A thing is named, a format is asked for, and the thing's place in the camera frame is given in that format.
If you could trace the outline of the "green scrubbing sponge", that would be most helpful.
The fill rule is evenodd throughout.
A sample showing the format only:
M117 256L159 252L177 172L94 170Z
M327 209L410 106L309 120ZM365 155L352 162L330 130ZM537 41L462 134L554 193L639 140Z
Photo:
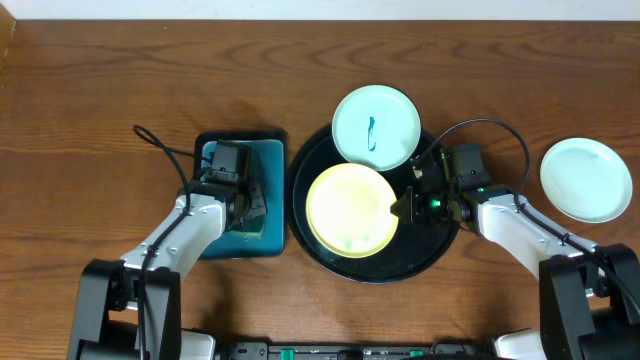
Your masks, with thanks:
M264 232L264 221L260 218L245 220L236 226L234 232L243 237L261 238Z

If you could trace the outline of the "yellow plate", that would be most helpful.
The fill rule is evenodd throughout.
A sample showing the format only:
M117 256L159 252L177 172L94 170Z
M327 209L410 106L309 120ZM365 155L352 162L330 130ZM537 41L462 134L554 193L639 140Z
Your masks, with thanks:
M381 252L399 219L391 213L396 195L389 182L364 165L342 163L323 171L305 201L308 226L333 254L359 259Z

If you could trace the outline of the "white plate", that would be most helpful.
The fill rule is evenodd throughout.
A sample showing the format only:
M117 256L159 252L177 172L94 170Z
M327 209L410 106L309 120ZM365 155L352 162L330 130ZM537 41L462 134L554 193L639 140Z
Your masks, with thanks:
M339 103L331 131L346 161L382 172L411 157L420 140L421 121L404 93L385 85L367 85Z
M633 197L633 180L625 162L593 139L568 138L551 146L541 161L539 177L554 207L585 223L619 217Z

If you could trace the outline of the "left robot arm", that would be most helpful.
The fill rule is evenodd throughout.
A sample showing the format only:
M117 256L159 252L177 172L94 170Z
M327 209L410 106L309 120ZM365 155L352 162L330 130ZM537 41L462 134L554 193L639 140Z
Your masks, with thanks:
M214 358L213 336L181 327L181 284L210 244L267 207L257 174L206 169L203 176L136 248L84 268L68 358Z

